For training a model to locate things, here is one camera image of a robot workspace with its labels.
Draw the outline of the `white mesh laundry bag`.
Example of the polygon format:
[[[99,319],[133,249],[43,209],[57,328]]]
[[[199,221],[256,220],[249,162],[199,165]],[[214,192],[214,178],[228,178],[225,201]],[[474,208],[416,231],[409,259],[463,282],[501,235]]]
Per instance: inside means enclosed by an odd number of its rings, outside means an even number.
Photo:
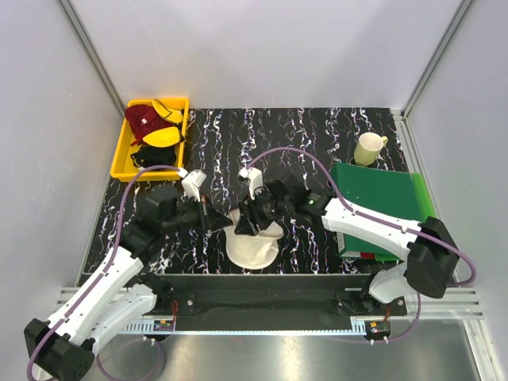
[[[225,227],[225,250],[228,258],[238,267],[260,270],[270,266],[279,254],[278,240],[283,238],[283,228],[272,222],[256,236],[235,234],[240,219],[238,209],[229,212],[233,225]]]

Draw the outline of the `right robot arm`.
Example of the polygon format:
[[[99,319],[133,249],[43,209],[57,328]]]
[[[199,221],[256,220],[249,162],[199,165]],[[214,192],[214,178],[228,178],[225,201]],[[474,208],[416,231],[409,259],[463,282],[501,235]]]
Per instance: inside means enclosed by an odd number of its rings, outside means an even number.
[[[358,206],[326,190],[311,191],[293,175],[264,182],[255,168],[238,179],[248,184],[239,203],[235,232],[256,236],[284,217],[330,232],[360,238],[396,255],[402,262],[369,276],[360,291],[341,299],[354,314],[379,314],[393,301],[412,293],[443,298],[459,260],[444,223],[434,217],[412,221]]]

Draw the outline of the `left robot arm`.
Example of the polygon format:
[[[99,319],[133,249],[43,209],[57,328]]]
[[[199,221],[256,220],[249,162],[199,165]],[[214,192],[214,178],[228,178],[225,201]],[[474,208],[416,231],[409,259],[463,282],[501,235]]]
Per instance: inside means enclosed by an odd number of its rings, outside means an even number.
[[[81,380],[113,337],[133,319],[175,310],[172,285],[143,273],[166,236],[191,229],[212,233],[232,224],[204,194],[177,203],[171,185],[152,189],[128,224],[118,224],[114,246],[79,290],[55,313],[34,318],[24,329],[27,378],[40,367],[52,380]]]

